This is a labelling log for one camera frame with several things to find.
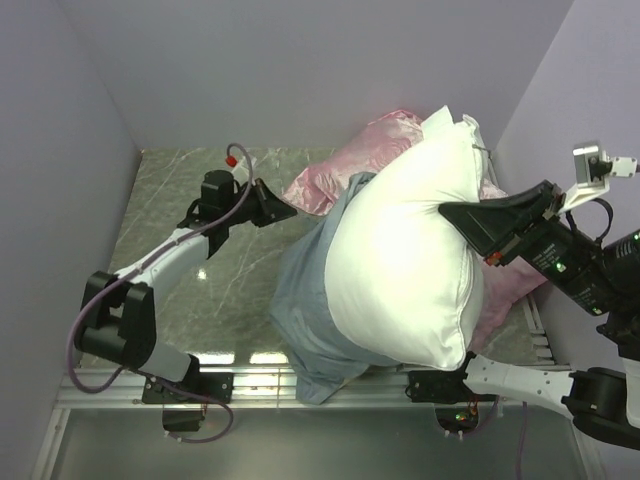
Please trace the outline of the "white pillow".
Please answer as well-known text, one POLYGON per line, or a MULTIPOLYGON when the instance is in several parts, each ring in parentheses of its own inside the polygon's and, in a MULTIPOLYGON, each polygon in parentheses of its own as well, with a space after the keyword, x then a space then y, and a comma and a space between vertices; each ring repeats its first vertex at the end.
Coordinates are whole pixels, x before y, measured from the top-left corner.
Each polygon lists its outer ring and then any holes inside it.
POLYGON ((338 330, 397 362, 453 371, 484 298, 480 262, 438 211, 480 199, 486 156, 478 123, 442 107, 423 139, 350 201, 331 241, 325 289, 338 330))

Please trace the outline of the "green beige patchwork pillowcase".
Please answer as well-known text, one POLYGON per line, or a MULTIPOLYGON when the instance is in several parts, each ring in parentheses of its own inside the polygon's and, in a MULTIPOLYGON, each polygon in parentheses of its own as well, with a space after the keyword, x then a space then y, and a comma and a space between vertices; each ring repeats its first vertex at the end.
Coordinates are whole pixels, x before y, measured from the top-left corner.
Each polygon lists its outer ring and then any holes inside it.
POLYGON ((324 270, 329 247, 351 200, 372 179, 353 175, 329 213, 283 254, 269 319, 288 345, 296 399, 320 405, 343 384, 362 375, 378 356, 339 332, 328 306, 324 270))

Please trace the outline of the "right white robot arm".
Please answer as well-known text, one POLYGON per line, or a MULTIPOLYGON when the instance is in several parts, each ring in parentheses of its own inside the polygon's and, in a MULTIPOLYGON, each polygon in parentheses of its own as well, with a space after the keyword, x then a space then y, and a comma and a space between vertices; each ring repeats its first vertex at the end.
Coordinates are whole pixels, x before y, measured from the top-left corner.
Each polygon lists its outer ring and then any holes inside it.
POLYGON ((592 316, 613 342, 624 370, 542 371, 471 354, 440 376, 444 394, 500 395, 555 411, 587 436, 639 447, 639 234, 604 246, 581 233, 566 195, 548 181, 514 196, 478 203, 447 202, 439 213, 490 266, 520 258, 592 316))

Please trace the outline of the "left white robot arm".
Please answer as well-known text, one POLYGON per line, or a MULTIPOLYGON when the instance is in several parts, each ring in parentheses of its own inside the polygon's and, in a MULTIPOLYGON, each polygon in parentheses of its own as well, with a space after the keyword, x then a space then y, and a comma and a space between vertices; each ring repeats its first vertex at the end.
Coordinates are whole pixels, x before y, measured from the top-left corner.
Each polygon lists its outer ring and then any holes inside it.
POLYGON ((179 402, 195 399, 202 386, 200 362, 158 339, 157 302, 189 270, 209 260, 232 227, 251 223, 262 228, 296 214, 261 179, 240 184, 229 171, 206 173, 199 197, 163 243, 116 273, 98 271, 87 280, 66 345, 68 375, 76 388, 100 391, 75 374, 73 355, 80 351, 115 363, 119 370, 155 378, 179 402))

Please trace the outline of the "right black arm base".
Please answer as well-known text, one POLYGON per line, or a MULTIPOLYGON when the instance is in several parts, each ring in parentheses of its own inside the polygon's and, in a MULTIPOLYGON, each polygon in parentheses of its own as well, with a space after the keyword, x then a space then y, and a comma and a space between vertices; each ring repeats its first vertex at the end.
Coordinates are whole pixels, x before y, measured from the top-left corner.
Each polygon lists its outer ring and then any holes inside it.
POLYGON ((464 375, 438 370, 408 372, 405 395, 412 403, 434 405, 437 425, 446 436, 463 438, 480 423, 477 396, 463 382, 464 375))

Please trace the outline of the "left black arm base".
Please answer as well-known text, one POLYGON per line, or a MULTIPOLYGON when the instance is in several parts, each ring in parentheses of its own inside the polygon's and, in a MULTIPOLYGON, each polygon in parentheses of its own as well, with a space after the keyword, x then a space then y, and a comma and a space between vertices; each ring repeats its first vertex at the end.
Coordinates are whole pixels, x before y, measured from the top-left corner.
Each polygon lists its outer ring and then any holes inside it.
POLYGON ((194 380, 182 383, 148 377, 141 403, 162 408, 166 436, 186 444, 210 443, 223 438, 233 426, 234 413, 229 406, 233 384, 234 374, 230 372, 198 373, 194 380), (198 438, 210 407, 221 407, 227 420, 218 433, 198 438))

